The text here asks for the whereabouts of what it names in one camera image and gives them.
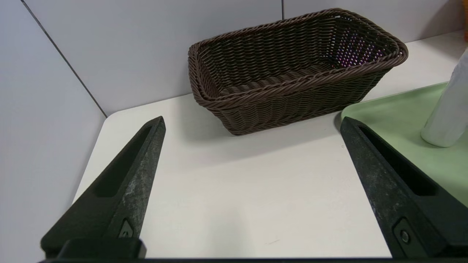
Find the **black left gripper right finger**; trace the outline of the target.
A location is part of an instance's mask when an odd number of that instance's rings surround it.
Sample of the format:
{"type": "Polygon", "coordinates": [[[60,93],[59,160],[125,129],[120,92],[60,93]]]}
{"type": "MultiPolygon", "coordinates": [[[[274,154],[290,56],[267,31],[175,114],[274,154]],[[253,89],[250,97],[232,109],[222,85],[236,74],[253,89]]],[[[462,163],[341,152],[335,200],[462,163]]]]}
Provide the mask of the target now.
{"type": "Polygon", "coordinates": [[[364,123],[340,132],[393,258],[467,258],[462,202],[364,123]]]}

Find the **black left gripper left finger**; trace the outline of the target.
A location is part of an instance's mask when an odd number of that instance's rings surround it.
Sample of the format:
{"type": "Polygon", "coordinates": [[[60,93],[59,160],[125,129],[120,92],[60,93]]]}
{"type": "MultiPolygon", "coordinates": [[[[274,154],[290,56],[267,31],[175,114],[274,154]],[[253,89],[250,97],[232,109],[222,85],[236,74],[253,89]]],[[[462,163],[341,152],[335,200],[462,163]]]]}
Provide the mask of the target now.
{"type": "Polygon", "coordinates": [[[166,125],[146,122],[41,239],[46,258],[144,258],[139,235],[166,125]]]}

